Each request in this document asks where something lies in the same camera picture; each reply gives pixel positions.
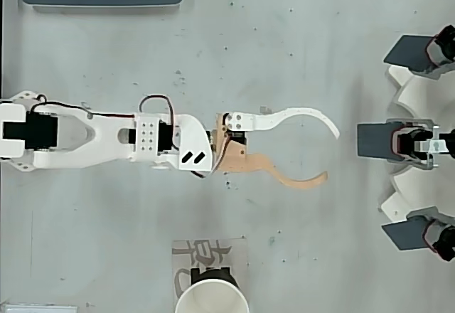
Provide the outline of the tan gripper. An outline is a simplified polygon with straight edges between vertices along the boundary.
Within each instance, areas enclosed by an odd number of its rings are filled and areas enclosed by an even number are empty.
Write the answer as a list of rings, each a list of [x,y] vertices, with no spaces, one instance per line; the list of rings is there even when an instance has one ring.
[[[267,115],[244,112],[218,114],[216,127],[212,131],[215,169],[232,173],[251,172],[252,168],[247,160],[247,138],[245,132],[271,130],[284,120],[299,115],[320,120],[329,128],[336,139],[340,137],[337,126],[324,113],[309,107],[286,108],[285,110]],[[310,179],[291,179],[280,173],[271,160],[264,154],[251,154],[250,161],[255,171],[264,170],[282,185],[293,189],[305,190],[316,188],[328,180],[327,171],[323,171]]]

